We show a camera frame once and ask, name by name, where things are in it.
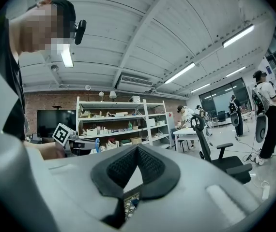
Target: power strip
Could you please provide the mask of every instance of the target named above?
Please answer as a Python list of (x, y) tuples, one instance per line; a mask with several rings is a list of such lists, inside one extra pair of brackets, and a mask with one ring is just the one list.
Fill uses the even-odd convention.
[(262, 200), (265, 201), (269, 197), (269, 191), (270, 191), (270, 186), (264, 186), (263, 187), (263, 195), (262, 195)]

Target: man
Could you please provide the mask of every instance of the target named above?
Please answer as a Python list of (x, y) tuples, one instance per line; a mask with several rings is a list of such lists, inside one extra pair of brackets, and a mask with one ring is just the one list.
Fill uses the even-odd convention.
[(269, 108), (265, 113), (268, 117), (267, 134), (260, 154), (254, 159), (259, 165), (263, 165), (268, 158), (276, 155), (276, 92), (273, 86), (266, 82), (266, 76), (267, 74), (262, 71), (256, 71), (253, 75), (257, 85), (256, 91), (269, 103)]
[(232, 95), (230, 102), (234, 103), (235, 107), (237, 107), (236, 113), (237, 113), (238, 118), (239, 118), (239, 124), (238, 124), (238, 126), (235, 127), (235, 129), (236, 129), (237, 137), (242, 137), (243, 134), (244, 134), (244, 125), (243, 125), (243, 119), (242, 119), (242, 116), (241, 116), (242, 108), (241, 108), (240, 101), (238, 99), (236, 99), (235, 95)]
[(196, 106), (196, 109), (199, 110), (199, 116), (202, 117), (202, 119), (204, 120), (205, 122), (205, 125), (206, 125), (206, 134), (207, 136), (212, 136), (212, 133), (210, 134), (209, 131), (208, 131), (208, 127), (207, 127), (207, 120), (206, 120), (206, 112), (205, 110), (203, 110), (203, 108), (199, 105)]
[[(181, 125), (179, 128), (190, 128), (191, 118), (193, 117), (194, 111), (191, 108), (186, 108), (185, 106), (179, 105), (177, 108), (177, 113), (181, 113)], [(191, 140), (192, 146), (190, 149), (195, 148), (194, 141)]]
[(25, 101), (19, 56), (23, 52), (50, 49), (58, 43), (69, 43), (74, 34), (76, 13), (67, 0), (42, 0), (21, 16), (8, 20), (5, 10), (0, 12), (0, 74), (19, 99), (9, 114), (3, 131), (21, 141), (24, 146), (38, 148), (44, 159), (63, 156), (63, 149), (55, 143), (35, 145), (25, 142)]

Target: black cap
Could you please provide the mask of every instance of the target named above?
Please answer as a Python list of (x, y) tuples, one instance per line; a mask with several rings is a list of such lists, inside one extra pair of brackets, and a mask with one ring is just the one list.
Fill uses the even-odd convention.
[(253, 74), (253, 78), (255, 78), (256, 81), (259, 81), (261, 79), (261, 77), (266, 77), (266, 76), (267, 76), (267, 73), (263, 72), (263, 71), (256, 71)]
[(184, 106), (179, 105), (178, 108), (177, 108), (177, 109), (178, 109), (177, 113), (179, 113), (183, 107), (184, 107)]
[(76, 12), (74, 5), (67, 0), (52, 0), (58, 9), (58, 15), (63, 16), (64, 38), (72, 38), (76, 31)]

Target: chair armrest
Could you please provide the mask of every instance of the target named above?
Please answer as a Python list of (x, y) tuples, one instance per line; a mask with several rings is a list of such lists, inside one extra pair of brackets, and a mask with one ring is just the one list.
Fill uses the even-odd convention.
[(233, 146), (233, 145), (234, 145), (233, 143), (227, 143), (227, 144), (223, 144), (223, 145), (218, 145), (216, 148), (217, 148), (217, 149), (221, 149), (220, 155), (219, 155), (219, 159), (222, 159), (222, 158), (223, 158), (225, 148), (226, 148), (226, 147), (231, 147), (231, 146)]
[(226, 170), (226, 173), (229, 175), (236, 175), (236, 174), (249, 172), (251, 170), (252, 170), (252, 164), (249, 163), (249, 164), (238, 166), (238, 167), (228, 168)]
[(222, 148), (232, 147), (233, 145), (234, 145), (233, 143), (227, 143), (227, 144), (223, 144), (223, 145), (218, 145), (216, 148), (222, 149)]

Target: television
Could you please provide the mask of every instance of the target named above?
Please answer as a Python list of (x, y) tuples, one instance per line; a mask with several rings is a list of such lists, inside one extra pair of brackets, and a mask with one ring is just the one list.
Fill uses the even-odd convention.
[(52, 137), (59, 123), (76, 130), (75, 110), (37, 110), (37, 134)]

